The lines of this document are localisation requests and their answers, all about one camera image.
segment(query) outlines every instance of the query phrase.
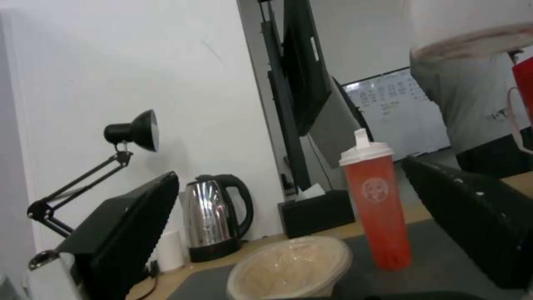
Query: lamp shade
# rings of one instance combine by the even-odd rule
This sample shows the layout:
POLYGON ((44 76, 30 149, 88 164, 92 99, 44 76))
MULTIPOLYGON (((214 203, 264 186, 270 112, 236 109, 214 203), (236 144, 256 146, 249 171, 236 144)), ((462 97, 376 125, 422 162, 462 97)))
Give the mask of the lamp shade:
POLYGON ((159 130, 153 109, 143 112, 131 123, 108 125, 103 135, 113 145, 134 142, 148 151, 156 152, 159 148, 159 130))

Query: wooden desk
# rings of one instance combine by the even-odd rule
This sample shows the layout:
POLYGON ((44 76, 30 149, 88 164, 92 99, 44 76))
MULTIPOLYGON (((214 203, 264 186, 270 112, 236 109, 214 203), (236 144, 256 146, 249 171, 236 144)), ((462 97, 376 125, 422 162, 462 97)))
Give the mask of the wooden desk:
MULTIPOLYGON (((503 179, 503 182, 506 182, 510 186, 521 191, 525 195, 533 198, 533 172, 526 173, 523 175, 518 175, 510 178, 503 179)), ((405 214, 406 223, 415 223, 431 218, 430 213, 425 209, 421 204, 414 205, 411 207, 403 208, 405 214)), ((354 236, 363 235, 364 231, 362 228, 361 222, 355 222, 349 225, 337 227, 331 230, 326 230, 323 232, 316 233, 314 235, 325 235, 333 236, 339 239, 351 238, 354 236)), ((167 299, 172 292, 178 288, 181 283, 187 279, 191 274, 203 270, 214 269, 217 267, 228 266, 237 263, 241 258, 252 253, 254 250, 268 245, 274 242, 286 240, 287 238, 284 235, 275 235, 261 240, 252 241, 243 245, 243 247, 232 255, 205 263, 187 263, 185 267, 178 269, 173 272, 165 273, 160 275, 158 285, 156 290, 146 299, 151 300, 161 300, 167 299)), ((138 297, 144 295, 148 290, 151 289, 154 281, 153 279, 144 280, 137 285, 135 285, 128 296, 127 300, 135 300, 138 297)))

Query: black desk lamp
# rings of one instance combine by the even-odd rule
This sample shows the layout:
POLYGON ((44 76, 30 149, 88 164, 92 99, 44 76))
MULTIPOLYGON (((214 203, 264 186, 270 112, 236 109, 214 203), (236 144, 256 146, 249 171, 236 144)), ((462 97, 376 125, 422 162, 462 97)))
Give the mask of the black desk lamp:
POLYGON ((30 205, 27 211, 29 218, 40 222, 65 238, 68 237, 74 230, 67 224, 56 219, 54 217, 55 211, 121 169, 126 168, 133 155, 133 153, 127 150, 127 143, 134 142, 141 148, 156 152, 159 146, 159 132, 157 129, 156 115, 151 109, 140 114, 131 123, 111 124, 105 128, 104 137, 108 142, 115 146, 116 153, 87 173, 74 179, 71 183, 53 192, 51 195, 34 202, 30 205), (124 144, 123 151, 118 149, 118 144, 124 144), (86 186, 69 191, 70 188, 80 183, 82 180, 115 161, 118 162, 119 165, 111 171, 86 186), (64 200, 52 206, 53 202, 61 199, 64 200))

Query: red tumbler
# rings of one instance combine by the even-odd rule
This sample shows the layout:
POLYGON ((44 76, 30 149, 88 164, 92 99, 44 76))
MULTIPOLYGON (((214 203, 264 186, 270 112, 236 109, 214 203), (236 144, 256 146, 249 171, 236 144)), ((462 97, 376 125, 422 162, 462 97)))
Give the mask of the red tumbler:
POLYGON ((533 125, 533 58, 527 59, 513 67, 514 79, 522 95, 528 112, 529 121, 533 125))
POLYGON ((386 143, 370 143, 365 129, 356 131, 357 146, 344 152, 344 167, 352 198, 376 265, 397 271, 412 263, 394 173, 394 151, 386 143))

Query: person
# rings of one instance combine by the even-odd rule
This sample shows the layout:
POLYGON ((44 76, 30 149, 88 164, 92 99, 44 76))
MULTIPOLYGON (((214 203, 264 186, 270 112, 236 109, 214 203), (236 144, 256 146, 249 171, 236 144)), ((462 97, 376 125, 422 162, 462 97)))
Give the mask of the person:
MULTIPOLYGON (((411 73, 439 106, 464 171, 503 178, 531 170, 531 155, 518 149, 507 120, 507 93, 516 86, 514 58, 508 53, 442 61, 411 57, 411 73)), ((513 106, 524 145, 532 148, 531 124, 518 93, 513 106)))

